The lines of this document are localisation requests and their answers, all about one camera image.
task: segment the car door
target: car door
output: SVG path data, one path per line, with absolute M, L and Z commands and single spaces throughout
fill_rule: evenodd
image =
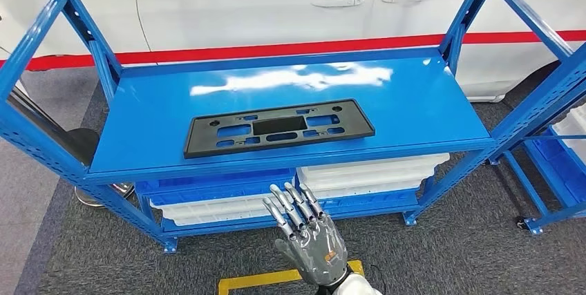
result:
M 584 0 L 525 0 L 554 30 L 586 30 Z M 486 0 L 469 32 L 529 32 L 503 0 Z M 469 95 L 504 96 L 527 76 L 556 60 L 543 43 L 520 43 L 519 34 L 462 48 L 457 80 Z M 576 49 L 581 41 L 571 42 Z
M 463 0 L 377 0 L 369 37 L 443 34 Z M 556 30 L 586 29 L 582 0 L 526 0 Z M 526 32 L 529 28 L 503 0 L 487 0 L 469 32 Z M 539 43 L 487 35 L 489 44 L 462 47 L 456 79 L 476 101 L 499 100 L 554 58 Z
M 135 0 L 82 0 L 111 48 L 118 53 L 148 51 Z M 11 51 L 47 0 L 0 0 L 0 46 Z M 59 15 L 35 56 L 88 54 L 63 15 Z
M 0 60 L 8 59 L 9 55 L 10 53 L 8 53 L 2 46 L 0 46 Z
M 152 50 L 362 38 L 372 0 L 138 0 Z

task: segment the white storage bin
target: white storage bin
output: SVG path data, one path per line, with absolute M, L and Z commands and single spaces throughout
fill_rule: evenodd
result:
M 297 175 L 318 199 L 355 196 L 416 189 L 423 179 L 433 175 L 438 164 L 449 158 L 449 153 L 440 153 L 301 167 L 297 169 Z M 293 202 L 289 193 L 285 194 Z M 161 209 L 163 217 L 173 220 L 177 226 L 185 226 L 268 216 L 269 212 L 263 205 L 264 197 L 271 198 L 281 213 L 285 213 L 271 193 L 166 205 L 151 203 L 151 206 Z
M 566 118 L 553 124 L 558 135 L 586 135 L 586 104 L 569 110 Z M 586 140 L 563 140 L 586 164 Z
M 372 187 L 369 192 L 373 193 L 412 189 L 418 187 L 423 179 L 432 176 L 438 164 L 449 159 L 449 153 L 438 153 L 368 162 L 300 167 L 297 169 L 297 176 L 313 191 L 355 189 L 364 186 Z
M 293 199 L 285 192 L 290 202 Z M 219 200 L 201 200 L 167 205 L 151 206 L 161 209 L 163 217 L 171 219 L 177 226 L 202 224 L 206 222 L 237 220 L 268 216 L 269 211 L 263 205 L 263 198 L 269 197 L 285 213 L 281 204 L 271 193 L 241 197 L 222 198 Z
M 362 185 L 360 187 L 332 187 L 329 189 L 312 189 L 313 194 L 319 200 L 334 197 L 346 197 L 355 195 L 366 195 L 367 193 L 383 193 L 387 191 L 398 191 L 404 189 L 418 188 L 421 184 L 421 179 L 403 181 L 403 182 L 390 182 L 390 183 L 375 183 L 369 185 Z

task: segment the yellow floor marking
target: yellow floor marking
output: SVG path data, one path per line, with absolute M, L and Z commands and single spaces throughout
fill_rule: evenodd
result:
M 352 260 L 348 262 L 350 268 L 358 274 L 364 275 L 362 262 Z M 240 276 L 238 278 L 226 278 L 220 280 L 218 284 L 218 295 L 229 295 L 231 289 L 248 288 L 262 285 L 271 285 L 273 283 L 287 283 L 289 281 L 301 280 L 301 276 L 296 269 L 288 271 L 271 272 L 264 274 L 255 274 L 253 276 Z

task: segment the floor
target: floor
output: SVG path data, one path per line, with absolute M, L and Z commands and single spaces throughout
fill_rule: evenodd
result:
M 88 91 L 91 86 L 95 82 L 87 82 Z M 50 85 L 40 87 L 44 93 L 50 90 Z M 77 86 L 70 89 L 82 90 Z M 527 85 L 521 86 L 504 102 L 476 104 L 475 109 L 485 125 L 492 128 L 530 90 Z M 87 111 L 83 119 L 83 111 L 75 113 L 80 115 L 75 120 L 98 129 L 105 119 L 103 94 L 96 89 L 93 94 L 80 94 L 78 99 L 87 105 Z M 68 98 L 51 112 L 70 107 L 64 104 L 74 103 Z M 12 158 L 16 158 L 18 153 L 13 153 Z M 517 156 L 528 176 L 544 189 L 545 184 L 526 156 Z M 438 173 L 448 171 L 460 157 L 454 154 Z M 24 164 L 26 157 L 16 160 Z M 32 243 L 15 294 L 216 294 L 220 278 L 291 268 L 273 248 L 274 239 L 280 236 L 276 227 L 185 238 L 179 242 L 177 254 L 165 255 L 159 245 L 108 211 L 78 204 L 66 182 L 43 175 L 43 169 L 33 169 L 33 164 L 13 173 L 34 176 L 14 178 L 13 182 L 35 186 L 47 182 L 54 193 L 50 202 L 50 193 L 39 195 L 43 198 L 39 202 L 16 194 L 6 200 L 24 202 L 23 207 L 34 202 L 43 218 L 36 238 L 40 218 L 33 221 L 36 226 L 26 240 L 13 230 L 11 234 L 2 233 L 12 237 L 8 243 L 22 242 L 19 250 L 8 244 L 2 250 L 25 252 Z M 0 185 L 9 187 L 8 183 Z M 547 193 L 544 199 L 551 207 L 558 204 Z M 424 213 L 416 227 L 404 226 L 397 214 L 341 220 L 337 225 L 350 259 L 361 260 L 367 278 L 381 291 L 386 289 L 385 294 L 586 294 L 586 219 L 548 226 L 542 236 L 517 229 L 517 215 L 535 213 L 503 163 L 475 170 Z M 26 255 L 20 255 L 18 260 L 15 254 L 12 263 L 6 264 L 7 270 L 22 269 L 23 256 Z M 4 281 L 10 279 L 9 274 L 3 275 L 1 282 L 13 285 L 16 274 L 12 274 L 12 283 Z M 312 291 L 312 287 L 297 282 L 230 294 Z
M 24 73 L 27 92 L 65 129 L 77 128 L 97 84 L 93 68 Z M 59 177 L 0 140 L 0 294 L 14 292 Z

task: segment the rectangular slot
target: rectangular slot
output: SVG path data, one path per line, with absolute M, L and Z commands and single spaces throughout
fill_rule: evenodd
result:
M 245 121 L 252 121 L 258 119 L 257 115 L 246 115 L 244 117 L 237 117 L 237 120 L 245 120 Z
M 276 119 L 259 120 L 252 123 L 254 135 L 283 133 L 287 131 L 302 131 L 307 129 L 303 116 L 278 117 Z
M 340 119 L 335 114 L 320 115 L 317 117 L 308 117 L 308 126 L 327 126 L 329 124 L 339 124 Z
M 218 137 L 230 137 L 248 134 L 250 134 L 249 124 L 237 124 L 235 126 L 218 128 Z
M 342 134 L 344 131 L 342 127 L 328 128 L 328 134 Z
M 216 143 L 216 146 L 218 148 L 223 148 L 224 146 L 232 146 L 232 145 L 234 145 L 234 140 L 219 141 L 218 143 Z
M 314 136 L 318 136 L 318 135 L 319 134 L 315 130 L 313 130 L 313 131 L 304 131 L 303 132 L 303 137 L 314 137 Z
M 244 144 L 258 144 L 261 143 L 261 138 L 260 137 L 246 137 L 246 140 L 244 141 Z
M 267 136 L 267 141 L 274 142 L 274 141 L 283 141 L 283 140 L 293 140 L 297 138 L 297 133 L 278 133 L 272 134 Z

